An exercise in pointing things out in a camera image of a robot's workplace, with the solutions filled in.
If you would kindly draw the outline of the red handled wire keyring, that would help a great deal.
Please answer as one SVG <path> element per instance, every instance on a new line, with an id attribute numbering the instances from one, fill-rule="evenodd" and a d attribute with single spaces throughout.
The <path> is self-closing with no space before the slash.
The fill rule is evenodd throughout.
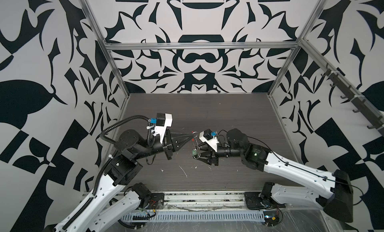
<path id="1" fill-rule="evenodd" d="M 193 143 L 192 156 L 193 156 L 193 154 L 199 153 L 197 151 L 197 146 L 199 145 L 199 133 L 198 132 L 192 132 L 192 134 L 194 134 L 194 138 L 192 139 L 192 143 Z"/>

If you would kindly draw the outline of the green key tag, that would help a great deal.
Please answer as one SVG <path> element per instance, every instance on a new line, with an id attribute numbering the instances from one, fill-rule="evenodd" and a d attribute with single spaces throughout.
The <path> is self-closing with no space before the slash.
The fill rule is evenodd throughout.
<path id="1" fill-rule="evenodd" d="M 193 154 L 193 158 L 194 158 L 195 160 L 197 160 L 199 157 L 200 157 L 200 154 L 199 154 L 199 153 L 197 153 L 197 154 Z"/>

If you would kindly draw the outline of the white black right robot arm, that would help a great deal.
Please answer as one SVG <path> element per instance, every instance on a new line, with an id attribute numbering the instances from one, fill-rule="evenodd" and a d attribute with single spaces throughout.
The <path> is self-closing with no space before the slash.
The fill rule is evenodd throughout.
<path id="1" fill-rule="evenodd" d="M 219 134 L 211 130 L 199 134 L 193 158 L 207 165 L 218 166 L 220 158 L 239 157 L 251 170 L 277 175 L 299 184 L 283 188 L 275 183 L 265 183 L 260 194 L 261 204 L 303 203 L 321 208 L 328 216 L 344 222 L 354 220 L 354 189 L 349 175 L 341 170 L 333 173 L 313 169 L 289 160 L 271 150 L 267 145 L 251 143 L 250 137 L 238 129 L 226 134 L 227 142 L 220 144 Z"/>

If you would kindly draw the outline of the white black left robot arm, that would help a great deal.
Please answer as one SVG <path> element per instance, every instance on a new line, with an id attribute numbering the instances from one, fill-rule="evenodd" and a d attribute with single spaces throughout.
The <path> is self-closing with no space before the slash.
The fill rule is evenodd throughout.
<path id="1" fill-rule="evenodd" d="M 147 138 L 135 130 L 124 131 L 116 141 L 107 137 L 109 132 L 133 120 L 144 120 L 148 124 Z M 152 193 L 142 183 L 133 185 L 122 199 L 112 205 L 109 203 L 143 168 L 140 159 L 164 153 L 171 160 L 174 153 L 197 137 L 196 132 L 172 133 L 169 129 L 172 121 L 173 117 L 168 113 L 158 113 L 154 119 L 133 115 L 104 129 L 99 137 L 112 144 L 115 152 L 100 169 L 94 188 L 64 220 L 46 226 L 44 231 L 104 232 L 127 213 L 145 209 Z"/>

